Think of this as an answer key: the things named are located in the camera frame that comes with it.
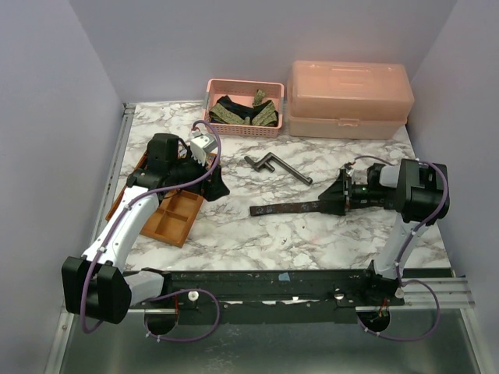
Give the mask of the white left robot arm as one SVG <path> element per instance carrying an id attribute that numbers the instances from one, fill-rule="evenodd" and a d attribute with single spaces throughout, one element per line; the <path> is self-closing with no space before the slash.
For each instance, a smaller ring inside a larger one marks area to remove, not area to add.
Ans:
<path id="1" fill-rule="evenodd" d="M 220 156 L 216 134 L 194 129 L 188 143 L 170 133 L 153 136 L 103 231 L 81 256 L 70 256 L 62 264 L 68 312 L 118 324 L 133 305 L 149 301 L 163 308 L 172 301 L 172 287 L 161 271 L 141 270 L 126 276 L 126 260 L 143 226 L 169 192 L 191 191 L 206 201 L 229 194 L 221 178 Z"/>

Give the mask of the dark brown blue floral tie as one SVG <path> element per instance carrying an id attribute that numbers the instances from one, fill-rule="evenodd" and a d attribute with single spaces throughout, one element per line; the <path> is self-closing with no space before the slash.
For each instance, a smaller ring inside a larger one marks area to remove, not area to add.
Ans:
<path id="1" fill-rule="evenodd" d="M 311 213 L 321 212 L 322 204 L 320 201 L 309 201 L 301 203 L 277 203 L 262 206 L 251 206 L 249 214 L 251 217 L 259 217 L 270 214 L 282 213 Z"/>

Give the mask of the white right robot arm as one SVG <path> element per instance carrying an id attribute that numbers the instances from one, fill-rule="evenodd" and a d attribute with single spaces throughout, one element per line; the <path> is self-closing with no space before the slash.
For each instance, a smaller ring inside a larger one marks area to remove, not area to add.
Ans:
<path id="1" fill-rule="evenodd" d="M 450 207 L 448 168 L 444 164 L 403 159 L 399 164 L 372 164 L 366 183 L 352 179 L 347 163 L 318 197 L 322 213 L 344 216 L 351 210 L 381 207 L 396 212 L 383 249 L 365 271 L 359 297 L 376 305 L 401 286 L 405 264 L 421 235 L 444 218 Z"/>

